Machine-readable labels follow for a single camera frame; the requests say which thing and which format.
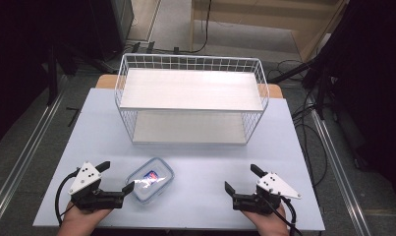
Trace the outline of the wooden platform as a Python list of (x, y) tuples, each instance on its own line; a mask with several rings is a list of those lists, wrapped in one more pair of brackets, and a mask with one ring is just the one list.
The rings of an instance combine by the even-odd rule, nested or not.
[(300, 58), (307, 62), (325, 35), (339, 23), (347, 0), (192, 0), (190, 46), (194, 20), (290, 30)]

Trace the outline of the black tripod stand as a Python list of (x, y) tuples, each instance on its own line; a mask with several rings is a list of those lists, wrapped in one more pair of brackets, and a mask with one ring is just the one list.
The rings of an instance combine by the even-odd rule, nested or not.
[(316, 88), (317, 95), (313, 107), (321, 120), (324, 119), (323, 108), (324, 98), (326, 94), (327, 80), (329, 79), (329, 68), (325, 65), (325, 61), (319, 56), (315, 56), (308, 62), (302, 62), (297, 67), (288, 72), (281, 73), (279, 76), (267, 79), (269, 84), (278, 84), (292, 78), (297, 74), (307, 72), (302, 79), (304, 89), (313, 91)]

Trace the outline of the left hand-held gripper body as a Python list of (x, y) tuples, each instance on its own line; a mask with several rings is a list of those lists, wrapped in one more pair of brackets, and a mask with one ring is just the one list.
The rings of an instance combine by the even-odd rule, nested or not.
[(106, 192), (99, 188), (102, 173), (85, 161), (81, 167), (70, 174), (74, 182), (69, 188), (71, 202), (80, 210), (113, 209), (123, 206), (126, 197), (120, 192)]

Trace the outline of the clear food container blue lid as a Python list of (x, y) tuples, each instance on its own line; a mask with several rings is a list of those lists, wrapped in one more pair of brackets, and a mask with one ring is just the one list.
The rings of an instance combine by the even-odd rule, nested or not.
[(126, 183), (135, 183), (133, 194), (141, 204), (146, 205), (162, 194), (174, 178), (171, 166), (163, 159), (154, 157), (129, 175)]

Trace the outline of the dark cabinet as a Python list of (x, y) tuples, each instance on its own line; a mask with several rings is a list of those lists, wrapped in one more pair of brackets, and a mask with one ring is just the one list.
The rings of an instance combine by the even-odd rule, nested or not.
[(90, 0), (95, 57), (108, 61), (121, 53), (135, 17), (132, 0)]

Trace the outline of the white wire two-tier rack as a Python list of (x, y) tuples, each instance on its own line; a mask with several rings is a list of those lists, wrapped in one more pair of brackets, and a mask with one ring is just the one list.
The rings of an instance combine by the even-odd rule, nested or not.
[(127, 53), (115, 103), (135, 144), (246, 144), (270, 98), (255, 58)]

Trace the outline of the black curtain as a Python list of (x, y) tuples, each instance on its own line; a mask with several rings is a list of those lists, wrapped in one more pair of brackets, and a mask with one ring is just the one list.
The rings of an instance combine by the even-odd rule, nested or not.
[(317, 58), (360, 133), (355, 153), (396, 194), (396, 0), (350, 0)]
[(83, 0), (0, 0), (0, 142), (48, 90), (48, 48), (63, 66), (67, 45), (59, 22)]

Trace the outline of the person's left hand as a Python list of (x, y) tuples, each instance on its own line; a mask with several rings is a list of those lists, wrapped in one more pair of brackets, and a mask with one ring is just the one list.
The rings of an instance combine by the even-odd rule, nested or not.
[(56, 236), (90, 236), (98, 223), (112, 212), (111, 209), (82, 211), (72, 202), (68, 202), (66, 211)]

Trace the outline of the metal floor rail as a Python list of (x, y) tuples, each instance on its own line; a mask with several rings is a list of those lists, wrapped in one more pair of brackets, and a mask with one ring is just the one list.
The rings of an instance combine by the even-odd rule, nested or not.
[(63, 98), (64, 90), (67, 88), (69, 78), (62, 76), (59, 79), (58, 95), (53, 99), (50, 105), (47, 105), (41, 118), (37, 122), (34, 130), (32, 131), (25, 147), (21, 151), (18, 160), (15, 162), (12, 170), (10, 171), (6, 181), (4, 182), (0, 190), (0, 219), (2, 218), (4, 211), (8, 207), (10, 200), (13, 198), (15, 191), (17, 190), (28, 166), (34, 156), (43, 136), (48, 129), (61, 101)]
[(351, 218), (357, 236), (372, 236), (363, 210), (343, 168), (335, 145), (331, 140), (325, 121), (320, 119), (316, 111), (311, 114), (311, 117), (323, 143), (339, 191), (344, 200), (345, 209)]

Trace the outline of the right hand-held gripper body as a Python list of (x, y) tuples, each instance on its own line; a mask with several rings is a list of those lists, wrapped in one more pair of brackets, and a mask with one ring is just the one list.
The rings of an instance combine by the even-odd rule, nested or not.
[(256, 171), (255, 175), (259, 177), (259, 180), (255, 184), (253, 194), (237, 194), (235, 190), (232, 190), (233, 210), (269, 215), (279, 208), (283, 199), (299, 200), (302, 197), (276, 173)]

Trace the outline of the person's right hand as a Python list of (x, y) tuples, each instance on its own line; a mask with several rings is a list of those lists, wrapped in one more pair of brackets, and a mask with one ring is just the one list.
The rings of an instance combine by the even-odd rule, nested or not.
[(243, 215), (255, 225), (260, 236), (290, 236), (286, 223), (274, 213), (261, 215), (243, 211)]

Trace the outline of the black metal stand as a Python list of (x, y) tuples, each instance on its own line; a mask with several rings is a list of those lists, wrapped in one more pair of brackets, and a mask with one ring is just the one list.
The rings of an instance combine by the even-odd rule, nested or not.
[(48, 90), (47, 105), (50, 106), (56, 99), (58, 93), (57, 62), (54, 43), (51, 43), (48, 48)]

